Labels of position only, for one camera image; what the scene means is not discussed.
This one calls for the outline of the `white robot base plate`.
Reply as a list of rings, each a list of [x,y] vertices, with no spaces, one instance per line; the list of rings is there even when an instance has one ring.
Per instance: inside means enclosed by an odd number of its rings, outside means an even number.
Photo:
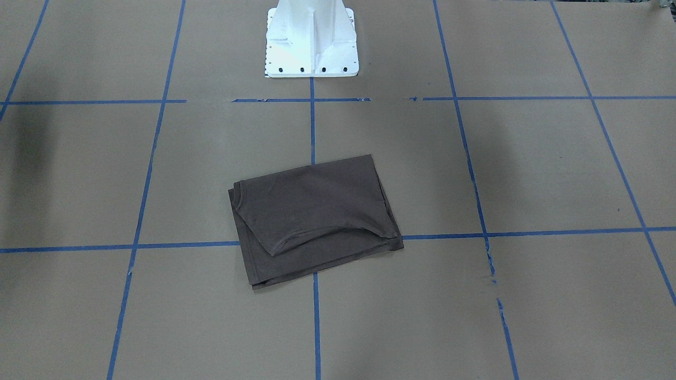
[[[355,15],[343,1],[280,1],[266,21],[266,77],[358,75]]]

